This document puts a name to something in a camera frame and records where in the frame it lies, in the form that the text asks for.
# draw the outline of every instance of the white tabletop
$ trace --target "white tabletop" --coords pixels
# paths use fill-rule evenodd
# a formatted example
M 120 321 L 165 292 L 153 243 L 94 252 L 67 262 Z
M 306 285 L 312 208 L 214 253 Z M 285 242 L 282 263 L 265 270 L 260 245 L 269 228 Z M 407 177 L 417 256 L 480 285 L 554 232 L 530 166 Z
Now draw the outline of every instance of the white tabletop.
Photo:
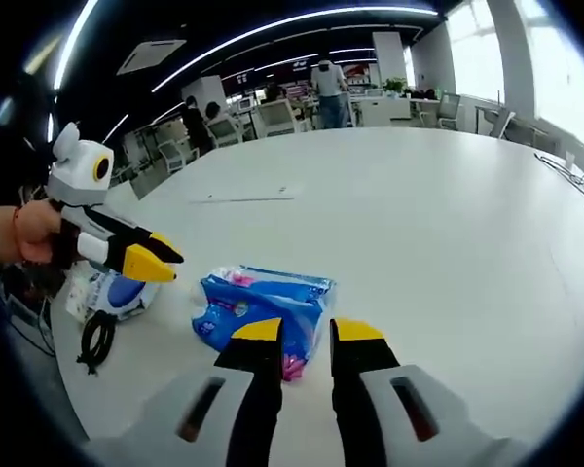
M 119 435 L 157 390 L 214 361 L 191 328 L 189 289 L 223 265 L 337 280 L 336 313 L 381 329 L 401 364 L 445 383 L 492 435 L 536 445 L 583 387 L 584 197 L 531 148 L 419 128 L 279 136 L 207 154 L 134 212 L 186 261 L 119 325 L 98 377 L 76 364 L 80 329 L 61 297 L 52 310 L 91 437 Z M 331 387 L 325 340 L 283 385 L 271 465 L 343 465 Z

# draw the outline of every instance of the person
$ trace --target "person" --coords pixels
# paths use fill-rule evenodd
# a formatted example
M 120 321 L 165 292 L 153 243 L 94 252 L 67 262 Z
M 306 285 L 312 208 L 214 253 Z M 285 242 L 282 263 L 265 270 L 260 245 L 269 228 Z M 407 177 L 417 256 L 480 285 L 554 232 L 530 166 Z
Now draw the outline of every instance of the person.
M 287 97 L 285 89 L 282 88 L 277 83 L 269 83 L 266 86 L 265 95 L 266 95 L 266 98 L 264 99 L 265 104 L 275 102 L 276 100 L 285 99 Z
M 311 70 L 311 86 L 320 100 L 320 117 L 325 129 L 341 128 L 345 112 L 342 93 L 347 91 L 347 82 L 342 67 L 333 64 L 328 52 L 321 52 L 318 66 Z
M 294 117 L 297 120 L 302 120 L 305 118 L 305 106 L 303 105 L 303 103 L 299 102 L 298 99 L 288 98 L 288 94 L 285 88 L 278 85 L 277 83 L 269 83 L 266 86 L 265 95 L 266 98 L 262 103 L 268 104 L 270 102 L 275 102 L 281 99 L 288 99 L 288 102 L 290 103 L 290 108 L 294 113 Z
M 212 138 L 205 129 L 203 116 L 197 107 L 197 100 L 189 95 L 186 98 L 185 105 L 180 109 L 182 122 L 186 127 L 186 132 L 191 138 L 191 144 L 194 148 L 199 148 L 200 156 L 203 156 L 214 147 Z
M 230 119 L 232 125 L 234 125 L 236 129 L 242 128 L 242 124 L 240 123 L 239 119 L 230 115 L 229 112 L 221 110 L 221 106 L 214 101 L 208 102 L 208 104 L 205 106 L 205 116 L 207 117 L 207 122 L 209 124 L 215 124 L 216 122 L 220 122 L 223 119 Z
M 60 224 L 60 214 L 47 200 L 0 206 L 0 263 L 49 263 L 52 235 L 60 232 Z

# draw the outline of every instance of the cable on table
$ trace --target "cable on table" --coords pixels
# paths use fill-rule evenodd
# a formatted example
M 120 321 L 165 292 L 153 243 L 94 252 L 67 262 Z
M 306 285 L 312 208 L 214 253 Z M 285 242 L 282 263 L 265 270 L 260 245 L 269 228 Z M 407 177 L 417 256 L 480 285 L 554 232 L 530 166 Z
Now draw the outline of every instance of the cable on table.
M 577 191 L 584 195 L 584 175 L 578 177 L 577 175 L 571 173 L 571 171 L 566 167 L 546 156 L 539 156 L 537 153 L 534 153 L 534 156 L 548 167 L 556 170 L 556 172 L 562 175 L 575 189 L 577 189 Z
M 89 367 L 89 375 L 97 375 L 97 367 L 106 360 L 115 338 L 116 324 L 117 316 L 102 310 L 97 311 L 85 324 L 82 339 L 80 340 L 82 353 L 76 359 L 76 362 L 87 365 Z M 98 329 L 99 338 L 91 348 L 93 336 Z

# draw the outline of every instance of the person in white shirt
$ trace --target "person in white shirt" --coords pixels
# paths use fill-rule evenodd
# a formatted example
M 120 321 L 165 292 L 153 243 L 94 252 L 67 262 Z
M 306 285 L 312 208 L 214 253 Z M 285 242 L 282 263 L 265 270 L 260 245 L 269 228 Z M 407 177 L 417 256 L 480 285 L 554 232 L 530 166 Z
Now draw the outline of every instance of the person in white shirt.
M 214 101 L 209 102 L 205 106 L 205 116 L 207 117 L 207 122 L 209 124 L 215 124 L 221 120 L 229 119 L 236 129 L 242 129 L 240 120 L 232 116 L 229 112 L 222 110 L 221 106 Z
M 342 67 L 329 60 L 329 53 L 320 54 L 318 66 L 311 70 L 311 86 L 320 99 L 320 117 L 325 129 L 344 126 L 344 101 L 342 93 L 347 90 Z

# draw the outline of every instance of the white pillar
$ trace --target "white pillar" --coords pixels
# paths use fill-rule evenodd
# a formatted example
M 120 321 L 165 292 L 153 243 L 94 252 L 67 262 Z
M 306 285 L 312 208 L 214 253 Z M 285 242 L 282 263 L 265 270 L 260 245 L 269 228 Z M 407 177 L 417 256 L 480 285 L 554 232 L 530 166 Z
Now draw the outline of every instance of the white pillar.
M 373 32 L 372 40 L 379 63 L 381 83 L 387 78 L 407 79 L 405 55 L 398 32 Z
M 487 0 L 502 54 L 506 107 L 534 118 L 534 73 L 528 36 L 513 1 Z
M 205 106 L 212 101 L 220 105 L 221 109 L 227 108 L 225 91 L 223 90 L 221 77 L 218 75 L 202 76 L 190 85 L 182 88 L 182 99 L 186 100 L 186 97 L 189 95 L 195 98 L 197 106 L 202 113 L 205 112 Z

